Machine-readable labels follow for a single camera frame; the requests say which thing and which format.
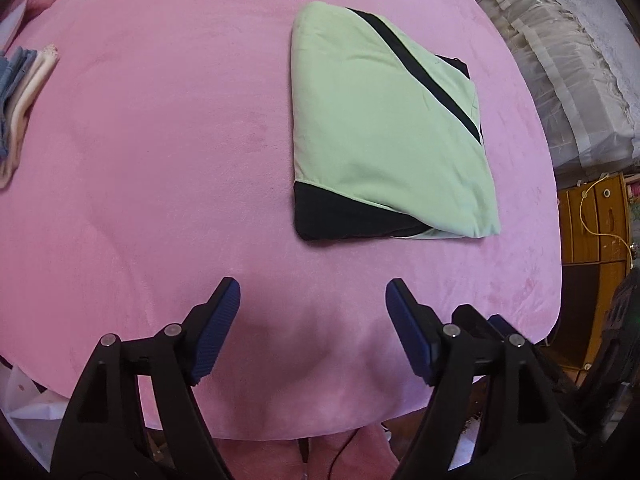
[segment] white plastic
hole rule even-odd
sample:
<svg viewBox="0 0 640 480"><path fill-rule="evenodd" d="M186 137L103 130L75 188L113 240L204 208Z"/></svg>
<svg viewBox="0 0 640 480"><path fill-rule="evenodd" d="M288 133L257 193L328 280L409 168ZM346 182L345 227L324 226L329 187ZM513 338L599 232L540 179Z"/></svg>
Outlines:
<svg viewBox="0 0 640 480"><path fill-rule="evenodd" d="M0 364L0 410L29 452L48 471L68 399L36 385L14 366Z"/></svg>

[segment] wooden cabinet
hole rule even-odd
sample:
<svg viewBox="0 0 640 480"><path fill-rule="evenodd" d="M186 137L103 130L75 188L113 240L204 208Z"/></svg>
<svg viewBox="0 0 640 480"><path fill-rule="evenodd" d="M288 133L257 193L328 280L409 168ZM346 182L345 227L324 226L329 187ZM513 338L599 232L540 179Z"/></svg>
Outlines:
<svg viewBox="0 0 640 480"><path fill-rule="evenodd" d="M560 316L545 349L567 371L588 370L600 347L600 333L616 287L630 268L626 186L622 175L558 192L562 249Z"/></svg>
<svg viewBox="0 0 640 480"><path fill-rule="evenodd" d="M628 242L629 212L624 178L622 175L611 176L587 192L590 186L591 182L558 192L563 265L628 259L626 247L620 240L594 236L580 221L582 202L582 219L589 230L617 234Z"/></svg>

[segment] yellow cable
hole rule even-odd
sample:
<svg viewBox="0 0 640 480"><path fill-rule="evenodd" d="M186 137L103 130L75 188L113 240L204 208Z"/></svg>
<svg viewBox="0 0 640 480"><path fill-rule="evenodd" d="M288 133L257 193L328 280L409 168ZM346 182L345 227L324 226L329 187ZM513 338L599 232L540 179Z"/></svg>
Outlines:
<svg viewBox="0 0 640 480"><path fill-rule="evenodd" d="M631 264L633 264L634 261L634 256L631 252L631 247L629 247L629 244L626 243L626 240L618 235L612 234L612 233L594 233L591 229L589 229L587 227L587 224L584 223L584 219L582 218L582 204L584 203L584 199L587 198L587 195L589 194L589 192L591 191L591 189L593 189L593 186L596 186L596 184L601 183L604 179L606 179L609 175L608 174L604 174L603 176L601 176L598 180L596 180L596 182L594 182L593 184L591 184L588 188L587 191L583 191L582 192L582 200L580 200L580 212L578 213L580 215L580 222L582 223L582 227L584 227L584 229L589 233L592 234L594 236L610 236L612 238L617 238L618 240L620 240L626 247L626 250L629 252L629 260L631 262Z"/></svg>

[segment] folded towel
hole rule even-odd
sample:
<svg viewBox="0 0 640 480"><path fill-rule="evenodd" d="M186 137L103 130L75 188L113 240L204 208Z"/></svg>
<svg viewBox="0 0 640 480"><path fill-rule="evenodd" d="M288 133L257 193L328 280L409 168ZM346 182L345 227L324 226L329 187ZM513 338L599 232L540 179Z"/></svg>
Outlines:
<svg viewBox="0 0 640 480"><path fill-rule="evenodd" d="M23 50L18 47L11 60L0 57L0 160L8 155L9 125L4 113L6 102L14 94L37 54L36 50Z"/></svg>
<svg viewBox="0 0 640 480"><path fill-rule="evenodd" d="M11 181L14 171L20 164L20 151L28 119L26 113L33 104L40 90L46 83L49 74L58 62L58 51L52 44L38 52L31 63L29 71L23 76L15 88L6 106L6 121L8 124L7 147L8 155L0 163L0 189Z"/></svg>

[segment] pink blanket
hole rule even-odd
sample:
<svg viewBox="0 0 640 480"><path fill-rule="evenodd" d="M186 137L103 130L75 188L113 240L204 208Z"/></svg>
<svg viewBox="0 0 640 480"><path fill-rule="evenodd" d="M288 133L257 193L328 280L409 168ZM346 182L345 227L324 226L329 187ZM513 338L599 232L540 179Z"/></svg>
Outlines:
<svg viewBox="0 0 640 480"><path fill-rule="evenodd" d="M305 465L295 440L217 440L235 480L388 480L398 467L379 424L309 439Z"/></svg>
<svg viewBox="0 0 640 480"><path fill-rule="evenodd" d="M289 439L426 404L386 314L391 278L443 319L471 303L547 334L561 275L550 157L473 0L324 1L468 64L502 234L296 237L289 40L309 1L55 0L27 24L15 44L53 42L60 62L0 194L0 354L69 396L102 334L149 336L233 276L240 313L196 398L214 437Z"/></svg>

